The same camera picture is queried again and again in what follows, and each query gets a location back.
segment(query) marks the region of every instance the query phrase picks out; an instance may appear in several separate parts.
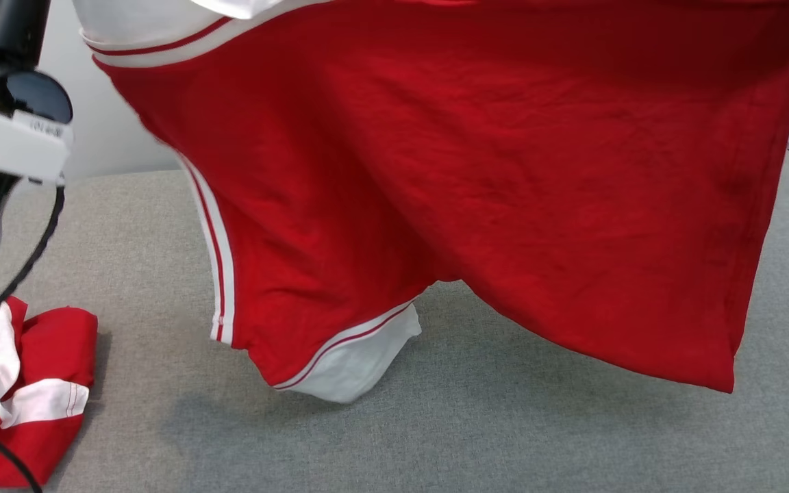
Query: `red garment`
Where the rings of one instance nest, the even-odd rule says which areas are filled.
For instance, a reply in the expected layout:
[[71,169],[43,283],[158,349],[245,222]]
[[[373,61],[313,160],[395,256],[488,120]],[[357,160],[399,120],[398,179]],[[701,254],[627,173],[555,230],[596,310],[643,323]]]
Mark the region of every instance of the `red garment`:
[[[46,484],[84,421],[96,361],[97,318],[54,309],[24,322],[26,304],[0,309],[0,443]],[[0,488],[27,488],[0,454]]]
[[212,337],[270,384],[348,364],[331,341],[460,278],[568,349],[733,390],[789,0],[340,0],[88,43],[184,157]]

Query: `folded red and white garment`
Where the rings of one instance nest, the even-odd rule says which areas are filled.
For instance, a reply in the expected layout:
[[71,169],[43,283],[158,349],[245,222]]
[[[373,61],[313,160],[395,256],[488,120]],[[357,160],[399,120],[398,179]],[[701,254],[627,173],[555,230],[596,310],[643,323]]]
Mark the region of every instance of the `folded red and white garment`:
[[[0,443],[45,484],[84,421],[97,318],[62,308],[25,321],[26,311],[15,297],[0,308]],[[0,455],[0,488],[28,486]]]

